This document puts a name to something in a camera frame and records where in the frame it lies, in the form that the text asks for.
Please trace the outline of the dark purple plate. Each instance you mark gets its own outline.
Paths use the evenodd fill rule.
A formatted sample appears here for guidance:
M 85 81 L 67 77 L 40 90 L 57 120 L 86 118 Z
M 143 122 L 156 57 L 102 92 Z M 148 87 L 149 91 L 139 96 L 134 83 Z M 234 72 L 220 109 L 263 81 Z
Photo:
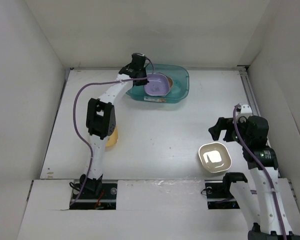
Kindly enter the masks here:
M 170 90 L 169 78 L 162 73 L 153 73 L 147 75 L 148 83 L 144 86 L 144 91 L 152 97 L 164 97 Z

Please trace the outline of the brown plate with panda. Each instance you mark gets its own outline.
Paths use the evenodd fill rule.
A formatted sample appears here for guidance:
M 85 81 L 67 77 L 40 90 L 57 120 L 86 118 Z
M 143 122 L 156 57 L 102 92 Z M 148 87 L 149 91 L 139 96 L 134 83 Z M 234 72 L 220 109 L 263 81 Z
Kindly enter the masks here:
M 174 82 L 169 76 L 165 76 L 165 78 L 166 78 L 165 88 L 166 91 L 169 92 L 173 87 Z

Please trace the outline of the yellow plate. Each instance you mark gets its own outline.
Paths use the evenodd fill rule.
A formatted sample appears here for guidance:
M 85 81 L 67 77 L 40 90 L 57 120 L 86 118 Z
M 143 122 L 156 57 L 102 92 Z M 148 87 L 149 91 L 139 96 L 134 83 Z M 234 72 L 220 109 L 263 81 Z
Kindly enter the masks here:
M 118 138 L 119 138 L 118 127 L 116 126 L 113 133 L 108 138 L 106 147 L 110 148 L 110 147 L 114 146 L 118 142 Z

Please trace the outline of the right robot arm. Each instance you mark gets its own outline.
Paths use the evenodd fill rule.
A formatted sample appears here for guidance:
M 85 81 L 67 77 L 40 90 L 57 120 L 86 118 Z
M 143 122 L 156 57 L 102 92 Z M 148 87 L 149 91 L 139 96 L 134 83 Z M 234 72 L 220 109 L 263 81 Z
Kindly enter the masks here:
M 279 188 L 279 164 L 276 152 L 268 145 L 268 121 L 260 116 L 220 117 L 209 128 L 214 141 L 225 131 L 225 142 L 237 142 L 252 176 L 256 196 L 241 172 L 228 172 L 221 191 L 234 197 L 248 226 L 249 240 L 300 240 L 285 213 Z

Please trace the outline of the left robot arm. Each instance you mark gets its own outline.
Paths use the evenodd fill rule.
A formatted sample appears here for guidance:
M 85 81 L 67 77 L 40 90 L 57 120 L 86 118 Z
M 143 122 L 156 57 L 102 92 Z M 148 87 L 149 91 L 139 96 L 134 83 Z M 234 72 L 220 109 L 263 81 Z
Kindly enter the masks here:
M 89 86 L 110 85 L 98 98 L 91 98 L 87 104 L 86 127 L 89 141 L 83 139 L 90 149 L 90 160 L 87 170 L 79 179 L 80 194 L 97 198 L 102 192 L 103 156 L 106 144 L 116 129 L 115 105 L 124 94 L 135 86 L 144 86 L 148 81 L 146 61 L 150 59 L 143 53 L 133 53 L 131 62 L 122 67 L 114 81 L 88 83 L 81 93 Z

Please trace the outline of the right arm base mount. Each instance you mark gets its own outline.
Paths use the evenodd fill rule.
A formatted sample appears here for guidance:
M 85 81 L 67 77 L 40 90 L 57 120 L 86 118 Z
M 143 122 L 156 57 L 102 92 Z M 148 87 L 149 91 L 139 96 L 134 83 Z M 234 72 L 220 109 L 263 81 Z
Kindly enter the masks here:
M 201 195 L 206 196 L 209 210 L 235 210 L 240 208 L 221 180 L 205 180 Z

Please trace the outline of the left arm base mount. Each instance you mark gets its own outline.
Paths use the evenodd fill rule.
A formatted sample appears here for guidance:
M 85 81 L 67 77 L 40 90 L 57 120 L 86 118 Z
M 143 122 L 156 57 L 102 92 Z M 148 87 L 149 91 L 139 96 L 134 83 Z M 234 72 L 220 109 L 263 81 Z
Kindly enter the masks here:
M 117 193 L 118 183 L 117 182 L 105 182 L 102 184 L 102 190 L 98 196 L 83 190 L 78 200 L 72 203 L 78 193 L 79 184 L 72 184 L 71 198 L 69 209 L 70 210 L 116 210 L 117 206 Z

